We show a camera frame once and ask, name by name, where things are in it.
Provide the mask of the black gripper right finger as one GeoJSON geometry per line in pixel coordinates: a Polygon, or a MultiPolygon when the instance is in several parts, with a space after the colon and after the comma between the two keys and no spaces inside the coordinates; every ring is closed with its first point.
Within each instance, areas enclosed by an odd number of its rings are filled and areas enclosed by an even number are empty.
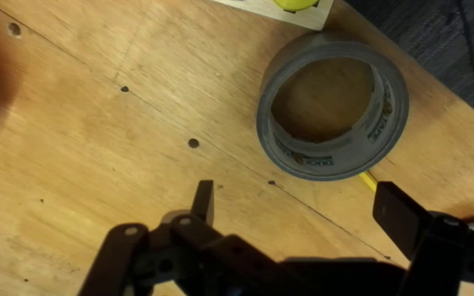
{"type": "Polygon", "coordinates": [[[433,220],[425,207],[390,180],[377,182],[372,216],[408,259],[433,220]]]}

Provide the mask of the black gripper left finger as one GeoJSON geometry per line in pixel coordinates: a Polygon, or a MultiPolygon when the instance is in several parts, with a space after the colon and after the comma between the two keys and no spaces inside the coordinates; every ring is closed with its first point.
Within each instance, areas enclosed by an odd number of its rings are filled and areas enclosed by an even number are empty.
{"type": "Polygon", "coordinates": [[[214,182],[204,179],[198,184],[191,212],[206,223],[214,221],[214,182]]]}

